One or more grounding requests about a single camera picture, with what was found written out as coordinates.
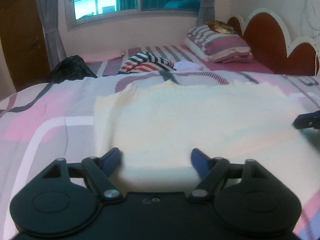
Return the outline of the light pink folded clothes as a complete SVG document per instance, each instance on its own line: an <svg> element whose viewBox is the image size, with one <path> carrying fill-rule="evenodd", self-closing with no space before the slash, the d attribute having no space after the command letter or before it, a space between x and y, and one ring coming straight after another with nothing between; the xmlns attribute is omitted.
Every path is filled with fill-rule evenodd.
<svg viewBox="0 0 320 240"><path fill-rule="evenodd" d="M174 63L174 69L178 71L197 71L203 70L203 65L193 63L191 61L183 60Z"/></svg>

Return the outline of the striped pink grey pillow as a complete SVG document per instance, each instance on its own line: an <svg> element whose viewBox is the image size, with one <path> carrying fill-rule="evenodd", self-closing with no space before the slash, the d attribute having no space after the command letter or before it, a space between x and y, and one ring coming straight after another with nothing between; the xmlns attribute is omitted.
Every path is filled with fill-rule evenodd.
<svg viewBox="0 0 320 240"><path fill-rule="evenodd" d="M200 59L211 63L250 63L250 46L233 31L213 31L207 25L190 29L184 44Z"/></svg>

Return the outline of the floral dark cushion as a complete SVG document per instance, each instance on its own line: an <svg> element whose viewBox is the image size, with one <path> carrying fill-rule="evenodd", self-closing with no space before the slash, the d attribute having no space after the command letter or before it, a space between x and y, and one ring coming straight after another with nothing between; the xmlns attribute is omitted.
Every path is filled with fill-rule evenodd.
<svg viewBox="0 0 320 240"><path fill-rule="evenodd" d="M217 32L217 33L222 33L222 34L237 34L236 30L228 25L225 22L221 21L207 21L205 24L208 26L208 28L211 31Z"/></svg>

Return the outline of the striped magenta bed sheet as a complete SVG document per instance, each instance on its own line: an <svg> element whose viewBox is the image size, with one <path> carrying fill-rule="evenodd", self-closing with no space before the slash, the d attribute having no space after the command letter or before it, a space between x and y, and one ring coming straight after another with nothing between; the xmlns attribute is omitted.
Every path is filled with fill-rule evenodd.
<svg viewBox="0 0 320 240"><path fill-rule="evenodd" d="M227 70L234 72L257 72L272 74L272 70L259 63L256 60L252 60L250 63L211 63L206 62L196 56L185 45L176 46L155 46L155 47L137 47L131 48L125 51L125 55L108 61L100 61L95 63L88 63L89 69L98 77L116 75L121 65L129 59L129 57L135 55L138 52L150 52L156 56L160 56L169 59L171 62L176 63L182 60L191 61L195 64L203 65L205 70Z"/></svg>

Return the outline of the grey curtain left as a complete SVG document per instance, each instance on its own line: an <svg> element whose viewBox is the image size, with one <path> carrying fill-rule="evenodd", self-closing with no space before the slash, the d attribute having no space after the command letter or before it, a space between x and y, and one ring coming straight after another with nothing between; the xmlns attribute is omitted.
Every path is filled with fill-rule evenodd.
<svg viewBox="0 0 320 240"><path fill-rule="evenodd" d="M51 69L67 56L58 26L58 0L36 0Z"/></svg>

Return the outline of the red white heart headboard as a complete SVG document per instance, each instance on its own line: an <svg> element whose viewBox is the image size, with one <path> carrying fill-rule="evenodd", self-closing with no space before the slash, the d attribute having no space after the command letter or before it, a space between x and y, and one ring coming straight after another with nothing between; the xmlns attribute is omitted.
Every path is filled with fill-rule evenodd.
<svg viewBox="0 0 320 240"><path fill-rule="evenodd" d="M281 17L267 8L255 9L248 18L233 15L227 21L251 48L254 59L275 74L319 74L319 44L308 36L293 39Z"/></svg>

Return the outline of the pink flat pillow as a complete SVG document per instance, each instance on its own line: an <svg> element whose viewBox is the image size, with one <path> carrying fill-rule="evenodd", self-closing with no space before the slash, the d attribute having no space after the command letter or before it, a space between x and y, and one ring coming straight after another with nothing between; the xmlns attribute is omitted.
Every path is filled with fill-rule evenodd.
<svg viewBox="0 0 320 240"><path fill-rule="evenodd" d="M123 57L125 54L125 50L115 49L95 53L81 54L80 57L84 60L85 63L96 63L118 59Z"/></svg>

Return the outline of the red black striped garment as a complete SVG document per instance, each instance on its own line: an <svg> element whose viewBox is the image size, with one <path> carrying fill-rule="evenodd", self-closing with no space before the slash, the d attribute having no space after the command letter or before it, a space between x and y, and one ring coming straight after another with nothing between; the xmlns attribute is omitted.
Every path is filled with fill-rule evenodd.
<svg viewBox="0 0 320 240"><path fill-rule="evenodd" d="M139 52L125 61L119 74L137 74L146 72L175 71L174 63L149 52Z"/></svg>

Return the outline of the black bag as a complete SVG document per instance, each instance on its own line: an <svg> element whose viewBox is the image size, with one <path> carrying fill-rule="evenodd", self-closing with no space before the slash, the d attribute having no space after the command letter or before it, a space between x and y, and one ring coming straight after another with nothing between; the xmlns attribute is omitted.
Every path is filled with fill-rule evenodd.
<svg viewBox="0 0 320 240"><path fill-rule="evenodd" d="M85 77L97 78L79 55L67 57L50 72L48 83L62 83L69 80L83 80Z"/></svg>

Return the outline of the cream white small garment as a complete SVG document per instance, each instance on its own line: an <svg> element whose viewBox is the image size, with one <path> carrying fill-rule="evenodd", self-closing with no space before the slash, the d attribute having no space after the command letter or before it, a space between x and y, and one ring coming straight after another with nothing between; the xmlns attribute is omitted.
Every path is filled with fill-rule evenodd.
<svg viewBox="0 0 320 240"><path fill-rule="evenodd" d="M199 181L190 160L198 148L232 163L255 159L306 199L319 189L319 133L293 128L303 112L268 83L129 85L96 99L96 154L121 150L112 180L126 191L189 191Z"/></svg>

